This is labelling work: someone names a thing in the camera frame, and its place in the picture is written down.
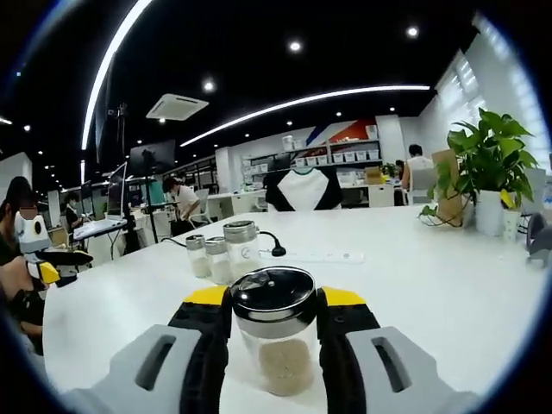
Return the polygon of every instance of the silver jar lid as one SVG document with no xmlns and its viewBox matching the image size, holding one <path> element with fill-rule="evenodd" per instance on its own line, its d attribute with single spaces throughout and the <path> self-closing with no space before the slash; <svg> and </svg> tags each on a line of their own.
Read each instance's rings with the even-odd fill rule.
<svg viewBox="0 0 552 414">
<path fill-rule="evenodd" d="M 205 247 L 205 237 L 203 235 L 190 235 L 186 237 L 186 248 L 188 250 L 199 250 Z"/>
<path fill-rule="evenodd" d="M 259 338 L 295 335 L 317 314 L 315 281 L 296 267 L 265 267 L 247 273 L 232 285 L 230 294 L 238 326 Z"/>
<path fill-rule="evenodd" d="M 207 254 L 222 254 L 226 253 L 228 249 L 226 248 L 226 241 L 224 237 L 218 235 L 217 237 L 211 237 L 205 241 L 205 251 Z"/>
<path fill-rule="evenodd" d="M 257 228 L 251 220 L 224 224 L 224 238 L 230 243 L 246 243 L 257 237 Z"/>
</svg>

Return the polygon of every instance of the glass jar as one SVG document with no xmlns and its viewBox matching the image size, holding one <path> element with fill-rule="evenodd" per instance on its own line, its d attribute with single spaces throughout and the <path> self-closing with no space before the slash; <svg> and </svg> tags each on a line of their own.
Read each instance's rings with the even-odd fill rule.
<svg viewBox="0 0 552 414">
<path fill-rule="evenodd" d="M 224 240 L 228 246 L 234 280 L 260 267 L 257 228 L 250 220 L 224 224 Z"/>
<path fill-rule="evenodd" d="M 296 267 L 266 267 L 230 288 L 232 308 L 261 386 L 278 396 L 311 387 L 317 358 L 317 290 Z"/>
<path fill-rule="evenodd" d="M 202 235 L 191 235 L 186 237 L 186 249 L 190 259 L 191 270 L 198 278 L 210 276 L 209 261 L 205 252 L 205 237 Z"/>
<path fill-rule="evenodd" d="M 217 285 L 231 285 L 234 283 L 224 237 L 218 236 L 207 239 L 205 252 L 209 260 L 211 281 Z"/>
</svg>

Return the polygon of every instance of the power strip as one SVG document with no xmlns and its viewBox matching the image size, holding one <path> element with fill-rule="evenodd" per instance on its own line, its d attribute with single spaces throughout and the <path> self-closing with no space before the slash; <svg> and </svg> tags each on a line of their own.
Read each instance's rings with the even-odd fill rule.
<svg viewBox="0 0 552 414">
<path fill-rule="evenodd" d="M 358 265 L 364 263 L 365 256 L 360 252 L 316 252 L 316 251 L 287 251 L 285 256 L 275 258 L 272 250 L 262 249 L 260 257 L 263 259 L 281 259 L 293 261 L 306 261 L 310 263 L 342 263 Z"/>
</svg>

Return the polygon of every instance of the black ceiling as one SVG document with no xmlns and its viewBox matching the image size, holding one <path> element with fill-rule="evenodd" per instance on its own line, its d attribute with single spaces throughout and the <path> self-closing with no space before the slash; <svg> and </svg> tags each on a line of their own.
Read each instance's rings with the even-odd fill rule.
<svg viewBox="0 0 552 414">
<path fill-rule="evenodd" d="M 26 22 L 19 33 L 26 30 L 27 39 L 52 9 L 52 2 L 31 3 L 41 7 L 29 11 L 26 20 L 16 16 Z M 3 156 L 27 151 L 40 191 L 55 187 L 45 165 L 55 165 L 56 179 L 69 187 L 80 182 L 81 159 L 87 160 L 87 178 L 121 161 L 111 152 L 97 166 L 93 137 L 86 154 L 80 141 L 97 68 L 132 3 L 80 2 L 55 22 L 32 53 L 21 52 L 28 40 L 13 40 L 4 54 L 12 65 L 3 62 L 0 72 L 7 79 L 0 116 L 14 124 L 0 125 L 0 148 Z M 375 7 L 373 2 L 348 1 L 323 6 L 286 0 L 154 0 L 116 55 L 110 106 L 128 105 L 126 138 L 133 146 L 139 139 L 173 138 L 180 144 L 238 116 L 298 97 L 370 85 L 435 86 L 455 52 L 475 35 L 472 7 L 439 3 L 420 8 L 418 3 L 393 2 Z M 14 10 L 7 11 L 13 15 Z M 412 24 L 420 31 L 415 40 L 405 35 Z M 295 39 L 303 44 L 301 53 L 287 49 Z M 16 51 L 22 56 L 18 63 Z M 18 70 L 21 77 L 15 76 Z M 205 78 L 215 81 L 214 93 L 203 92 Z M 160 125 L 145 116 L 164 93 L 210 104 L 185 122 Z M 179 148 L 177 156 L 183 164 L 194 154 L 213 154 L 214 144 L 223 147 L 277 134 L 289 129 L 287 120 L 297 129 L 389 114 L 391 106 L 400 116 L 417 116 L 433 93 L 363 94 L 299 105 L 210 135 Z M 341 118 L 336 118 L 337 111 Z M 25 124 L 31 125 L 29 133 L 22 130 Z"/>
</svg>

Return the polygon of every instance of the laptop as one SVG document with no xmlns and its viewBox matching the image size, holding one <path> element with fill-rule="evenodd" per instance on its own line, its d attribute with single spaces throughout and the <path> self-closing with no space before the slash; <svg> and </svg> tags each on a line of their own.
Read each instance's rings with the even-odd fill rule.
<svg viewBox="0 0 552 414">
<path fill-rule="evenodd" d="M 104 220 L 86 223 L 83 227 L 75 229 L 72 238 L 74 241 L 109 232 L 110 229 L 121 229 L 127 220 L 123 218 L 122 207 L 124 203 L 124 186 L 127 176 L 127 163 L 119 166 L 110 177 L 110 184 L 107 190 L 107 215 Z"/>
</svg>

